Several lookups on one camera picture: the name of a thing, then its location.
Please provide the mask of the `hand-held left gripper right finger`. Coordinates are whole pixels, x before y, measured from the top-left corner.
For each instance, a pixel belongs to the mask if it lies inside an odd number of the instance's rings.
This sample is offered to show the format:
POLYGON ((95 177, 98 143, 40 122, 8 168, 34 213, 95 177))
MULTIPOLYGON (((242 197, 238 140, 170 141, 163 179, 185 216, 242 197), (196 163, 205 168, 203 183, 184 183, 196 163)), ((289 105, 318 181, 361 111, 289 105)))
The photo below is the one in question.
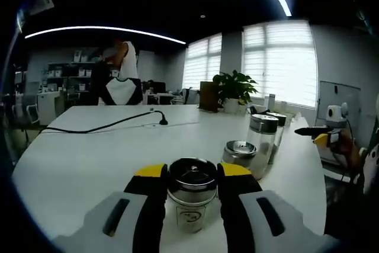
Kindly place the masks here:
POLYGON ((240 165, 219 163, 217 186, 228 252, 332 252, 338 243, 312 232, 300 211, 240 165))

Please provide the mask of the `person's right hand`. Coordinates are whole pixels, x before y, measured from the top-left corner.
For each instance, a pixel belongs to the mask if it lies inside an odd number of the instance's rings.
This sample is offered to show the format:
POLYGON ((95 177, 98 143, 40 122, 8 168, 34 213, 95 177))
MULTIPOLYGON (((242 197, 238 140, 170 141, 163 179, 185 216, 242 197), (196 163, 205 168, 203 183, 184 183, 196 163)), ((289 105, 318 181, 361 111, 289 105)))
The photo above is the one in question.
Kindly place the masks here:
POLYGON ((343 155, 351 168, 358 168, 361 165, 359 148, 351 135, 345 131, 340 132, 339 140, 330 145, 330 150, 343 155))

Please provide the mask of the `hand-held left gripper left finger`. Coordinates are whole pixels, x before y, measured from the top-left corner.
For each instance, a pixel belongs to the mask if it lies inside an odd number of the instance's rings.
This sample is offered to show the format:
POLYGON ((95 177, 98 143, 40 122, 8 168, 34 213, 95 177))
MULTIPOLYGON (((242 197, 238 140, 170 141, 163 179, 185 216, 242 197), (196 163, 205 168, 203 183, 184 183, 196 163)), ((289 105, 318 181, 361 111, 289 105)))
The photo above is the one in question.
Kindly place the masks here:
POLYGON ((167 190, 167 164, 141 168, 124 191, 110 194, 81 228, 54 244, 62 252, 159 252, 167 190))

